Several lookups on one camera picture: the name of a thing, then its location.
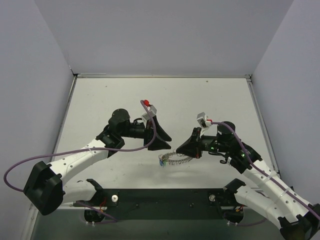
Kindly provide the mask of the large metal keyring with loops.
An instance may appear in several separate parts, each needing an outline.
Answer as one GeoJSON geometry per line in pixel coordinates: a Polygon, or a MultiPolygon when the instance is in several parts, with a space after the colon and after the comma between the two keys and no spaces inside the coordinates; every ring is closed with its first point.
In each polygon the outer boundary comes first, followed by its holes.
{"type": "Polygon", "coordinates": [[[190,161],[193,160],[193,158],[173,151],[173,152],[160,154],[158,156],[158,160],[159,160],[159,163],[166,162],[166,165],[175,166],[175,165],[189,163],[190,161]]]}

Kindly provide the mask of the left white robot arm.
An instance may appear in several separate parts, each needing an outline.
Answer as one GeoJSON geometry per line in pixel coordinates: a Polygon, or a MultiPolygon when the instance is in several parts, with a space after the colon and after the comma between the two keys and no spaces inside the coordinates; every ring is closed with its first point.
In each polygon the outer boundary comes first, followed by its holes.
{"type": "Polygon", "coordinates": [[[92,179],[82,180],[75,187],[67,187],[74,176],[108,159],[125,145],[125,138],[142,139],[143,147],[149,151],[169,150],[172,138],[163,130],[157,119],[154,106],[141,118],[130,121],[126,109],[116,109],[103,131],[75,154],[69,153],[62,159],[51,163],[38,162],[28,177],[23,193],[46,216],[61,204],[87,201],[96,206],[101,203],[101,187],[92,179]]]}

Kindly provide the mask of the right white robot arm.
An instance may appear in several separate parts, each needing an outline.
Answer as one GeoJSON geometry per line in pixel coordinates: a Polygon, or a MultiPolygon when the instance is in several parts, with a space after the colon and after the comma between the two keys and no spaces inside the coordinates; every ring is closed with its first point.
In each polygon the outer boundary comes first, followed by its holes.
{"type": "Polygon", "coordinates": [[[203,130],[211,125],[213,121],[201,120],[190,138],[177,148],[177,153],[194,159],[201,158],[203,152],[223,155],[224,164],[263,191],[260,194],[236,178],[224,188],[237,203],[273,223],[284,239],[310,240],[320,230],[320,205],[311,204],[286,185],[252,147],[241,141],[232,122],[218,122],[215,136],[203,135],[203,130]]]}

